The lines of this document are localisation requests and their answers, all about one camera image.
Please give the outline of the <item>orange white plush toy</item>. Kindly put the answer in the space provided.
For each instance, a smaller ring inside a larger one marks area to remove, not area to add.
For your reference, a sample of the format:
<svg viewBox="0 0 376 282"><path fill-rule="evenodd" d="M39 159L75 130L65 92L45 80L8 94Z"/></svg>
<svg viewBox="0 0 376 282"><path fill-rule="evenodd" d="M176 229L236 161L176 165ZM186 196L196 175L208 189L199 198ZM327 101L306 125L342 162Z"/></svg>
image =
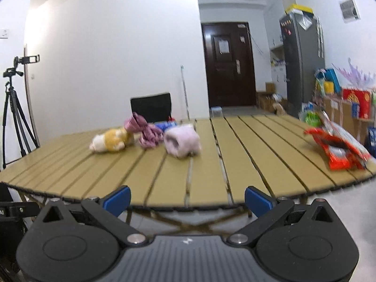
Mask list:
<svg viewBox="0 0 376 282"><path fill-rule="evenodd" d="M103 134L95 135L89 150L93 153L119 152L134 143L134 134L125 128L109 129Z"/></svg>

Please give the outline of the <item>pink satin scrunchie bonnet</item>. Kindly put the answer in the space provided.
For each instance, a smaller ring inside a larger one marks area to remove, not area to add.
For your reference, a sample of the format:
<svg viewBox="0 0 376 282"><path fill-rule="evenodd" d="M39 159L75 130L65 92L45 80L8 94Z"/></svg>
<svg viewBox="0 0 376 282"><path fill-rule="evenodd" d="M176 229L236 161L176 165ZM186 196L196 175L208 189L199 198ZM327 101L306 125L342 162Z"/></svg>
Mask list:
<svg viewBox="0 0 376 282"><path fill-rule="evenodd" d="M142 148L155 148L163 141L163 131L155 125L140 127L139 143Z"/></svg>

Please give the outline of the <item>lilac fluffy towel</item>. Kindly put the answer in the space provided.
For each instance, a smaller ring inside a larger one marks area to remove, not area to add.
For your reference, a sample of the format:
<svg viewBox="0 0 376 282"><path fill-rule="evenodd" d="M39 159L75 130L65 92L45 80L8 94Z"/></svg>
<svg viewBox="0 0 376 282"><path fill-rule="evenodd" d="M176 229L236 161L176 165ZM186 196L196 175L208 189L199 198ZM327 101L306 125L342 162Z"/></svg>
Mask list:
<svg viewBox="0 0 376 282"><path fill-rule="evenodd" d="M174 126L164 132L164 146L168 154L176 158L198 155L201 143L193 124Z"/></svg>

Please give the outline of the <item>blue tissue pack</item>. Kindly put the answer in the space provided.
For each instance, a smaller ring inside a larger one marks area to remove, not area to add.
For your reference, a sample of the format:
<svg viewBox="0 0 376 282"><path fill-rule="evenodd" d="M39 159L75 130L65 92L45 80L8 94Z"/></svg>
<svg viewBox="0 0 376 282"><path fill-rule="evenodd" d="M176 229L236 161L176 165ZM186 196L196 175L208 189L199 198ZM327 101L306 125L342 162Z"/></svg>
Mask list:
<svg viewBox="0 0 376 282"><path fill-rule="evenodd" d="M154 126L165 132L169 128L177 126L177 123L176 121L162 121L155 123Z"/></svg>

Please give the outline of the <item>red snack bag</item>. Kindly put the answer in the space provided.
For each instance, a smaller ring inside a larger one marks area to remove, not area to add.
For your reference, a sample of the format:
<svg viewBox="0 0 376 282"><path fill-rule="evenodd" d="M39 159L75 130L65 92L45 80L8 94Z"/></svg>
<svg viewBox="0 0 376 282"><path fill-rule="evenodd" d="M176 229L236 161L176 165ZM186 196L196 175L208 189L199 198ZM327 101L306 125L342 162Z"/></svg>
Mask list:
<svg viewBox="0 0 376 282"><path fill-rule="evenodd" d="M313 115L319 120L319 126L306 129L304 135L312 136L322 148L328 158L329 168L334 171L366 169L372 157L369 151L343 127L330 121L324 111L307 114L308 117Z"/></svg>

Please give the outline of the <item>clear plastic jar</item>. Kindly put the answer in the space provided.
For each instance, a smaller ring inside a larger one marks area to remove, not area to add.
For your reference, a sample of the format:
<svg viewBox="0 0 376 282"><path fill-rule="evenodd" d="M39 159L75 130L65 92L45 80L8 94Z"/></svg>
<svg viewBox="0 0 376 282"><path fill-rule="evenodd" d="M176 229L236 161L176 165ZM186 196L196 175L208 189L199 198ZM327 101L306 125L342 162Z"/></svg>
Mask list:
<svg viewBox="0 0 376 282"><path fill-rule="evenodd" d="M216 118L216 117L222 118L223 117L222 108L220 106L211 107L211 109L210 109L210 116L212 118Z"/></svg>

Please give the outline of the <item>green snack bag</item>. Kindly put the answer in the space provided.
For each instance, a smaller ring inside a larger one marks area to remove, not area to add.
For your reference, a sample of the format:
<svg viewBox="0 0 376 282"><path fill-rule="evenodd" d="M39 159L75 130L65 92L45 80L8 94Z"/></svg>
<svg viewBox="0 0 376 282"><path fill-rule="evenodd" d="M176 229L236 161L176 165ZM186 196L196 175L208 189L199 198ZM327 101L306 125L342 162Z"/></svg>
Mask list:
<svg viewBox="0 0 376 282"><path fill-rule="evenodd" d="M322 122L320 116L314 111L307 111L304 122L312 127L320 127Z"/></svg>

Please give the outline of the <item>black folding chair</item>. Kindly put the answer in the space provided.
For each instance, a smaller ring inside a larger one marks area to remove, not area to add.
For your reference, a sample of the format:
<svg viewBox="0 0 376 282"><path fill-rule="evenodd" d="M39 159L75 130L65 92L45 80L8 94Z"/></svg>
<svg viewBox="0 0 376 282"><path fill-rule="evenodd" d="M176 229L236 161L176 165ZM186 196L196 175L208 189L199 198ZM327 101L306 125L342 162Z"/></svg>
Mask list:
<svg viewBox="0 0 376 282"><path fill-rule="evenodd" d="M131 110L141 115L148 123L168 121L172 117L170 93L131 98Z"/></svg>

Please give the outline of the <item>cardboard boxes stack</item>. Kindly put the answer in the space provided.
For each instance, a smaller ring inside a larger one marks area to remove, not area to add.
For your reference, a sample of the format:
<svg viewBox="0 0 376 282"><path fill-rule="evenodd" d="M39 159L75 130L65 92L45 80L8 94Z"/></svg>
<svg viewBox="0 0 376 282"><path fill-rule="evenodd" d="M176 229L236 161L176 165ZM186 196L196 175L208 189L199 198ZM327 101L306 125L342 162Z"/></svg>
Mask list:
<svg viewBox="0 0 376 282"><path fill-rule="evenodd" d="M330 121L343 127L364 145L368 136L368 128L373 126L373 119L353 118L353 104L350 101L324 96L323 103Z"/></svg>

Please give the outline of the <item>white kitchen cabinet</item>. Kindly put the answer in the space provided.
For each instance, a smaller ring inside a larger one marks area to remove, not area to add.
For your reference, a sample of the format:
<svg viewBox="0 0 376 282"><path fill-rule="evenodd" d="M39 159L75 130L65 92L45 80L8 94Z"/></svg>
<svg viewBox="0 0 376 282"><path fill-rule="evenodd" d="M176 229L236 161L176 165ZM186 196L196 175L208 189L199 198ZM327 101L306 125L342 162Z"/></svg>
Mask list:
<svg viewBox="0 0 376 282"><path fill-rule="evenodd" d="M279 20L285 16L283 0L274 0L264 11L264 21L270 51L271 78L275 91L287 99L284 43Z"/></svg>

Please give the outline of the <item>blue gift bag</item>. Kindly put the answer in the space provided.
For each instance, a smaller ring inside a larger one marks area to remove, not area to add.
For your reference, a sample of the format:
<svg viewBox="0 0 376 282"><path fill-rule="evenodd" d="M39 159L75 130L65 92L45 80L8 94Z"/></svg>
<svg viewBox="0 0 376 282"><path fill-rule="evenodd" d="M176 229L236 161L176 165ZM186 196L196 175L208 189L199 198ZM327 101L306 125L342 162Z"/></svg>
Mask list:
<svg viewBox="0 0 376 282"><path fill-rule="evenodd" d="M340 94L342 88L333 68L318 69L314 73L315 88L321 95Z"/></svg>

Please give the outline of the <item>dark brown door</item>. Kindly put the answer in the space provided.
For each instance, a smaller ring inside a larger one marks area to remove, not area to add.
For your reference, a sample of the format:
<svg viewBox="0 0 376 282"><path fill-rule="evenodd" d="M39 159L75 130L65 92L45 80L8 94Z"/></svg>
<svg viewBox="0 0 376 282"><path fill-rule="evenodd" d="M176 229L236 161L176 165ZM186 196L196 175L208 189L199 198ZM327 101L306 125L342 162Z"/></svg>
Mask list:
<svg viewBox="0 0 376 282"><path fill-rule="evenodd" d="M247 22L202 23L209 106L256 104L254 58Z"/></svg>

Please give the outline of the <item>red gift box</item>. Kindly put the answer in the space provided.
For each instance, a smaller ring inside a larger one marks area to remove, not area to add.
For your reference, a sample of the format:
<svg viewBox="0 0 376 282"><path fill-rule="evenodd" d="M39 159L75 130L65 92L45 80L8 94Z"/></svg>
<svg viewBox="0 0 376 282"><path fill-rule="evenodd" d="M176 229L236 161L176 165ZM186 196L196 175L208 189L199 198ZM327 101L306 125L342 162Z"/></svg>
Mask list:
<svg viewBox="0 0 376 282"><path fill-rule="evenodd" d="M369 90L343 89L342 98L351 102L353 118L370 119L372 93Z"/></svg>

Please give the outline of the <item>grey refrigerator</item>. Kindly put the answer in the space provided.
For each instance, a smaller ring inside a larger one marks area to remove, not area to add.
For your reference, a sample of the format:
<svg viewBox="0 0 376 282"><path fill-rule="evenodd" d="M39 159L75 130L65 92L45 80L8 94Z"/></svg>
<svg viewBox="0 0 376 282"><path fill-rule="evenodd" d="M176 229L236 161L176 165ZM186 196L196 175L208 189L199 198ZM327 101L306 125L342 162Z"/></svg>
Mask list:
<svg viewBox="0 0 376 282"><path fill-rule="evenodd" d="M290 13L279 23L286 65L287 113L297 117L302 105L312 100L315 72L325 68L317 20L308 13Z"/></svg>

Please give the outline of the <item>tan folding table frame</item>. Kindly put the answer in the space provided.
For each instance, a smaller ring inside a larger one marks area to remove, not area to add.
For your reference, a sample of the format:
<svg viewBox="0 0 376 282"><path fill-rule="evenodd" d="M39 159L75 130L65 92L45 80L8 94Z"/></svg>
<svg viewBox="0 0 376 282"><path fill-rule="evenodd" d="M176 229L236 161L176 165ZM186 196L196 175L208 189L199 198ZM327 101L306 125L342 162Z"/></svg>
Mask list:
<svg viewBox="0 0 376 282"><path fill-rule="evenodd" d="M144 200L132 191L132 205L117 215L151 237L157 234L229 235L252 220L252 213L230 192L200 193L151 190Z"/></svg>

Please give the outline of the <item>white pole by wall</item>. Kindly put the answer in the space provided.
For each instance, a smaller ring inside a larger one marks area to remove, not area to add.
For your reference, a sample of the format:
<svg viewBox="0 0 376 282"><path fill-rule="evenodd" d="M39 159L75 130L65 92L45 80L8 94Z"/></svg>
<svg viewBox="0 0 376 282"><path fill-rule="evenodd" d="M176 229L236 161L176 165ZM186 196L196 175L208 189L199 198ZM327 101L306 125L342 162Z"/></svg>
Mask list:
<svg viewBox="0 0 376 282"><path fill-rule="evenodd" d="M185 84L183 65L180 65L180 74L181 74L182 86L183 86L183 91L184 91L185 110L187 114L187 119L190 120L191 118L190 118L190 113L189 113L189 103L188 103L188 98L187 98L187 89L186 89L186 84Z"/></svg>

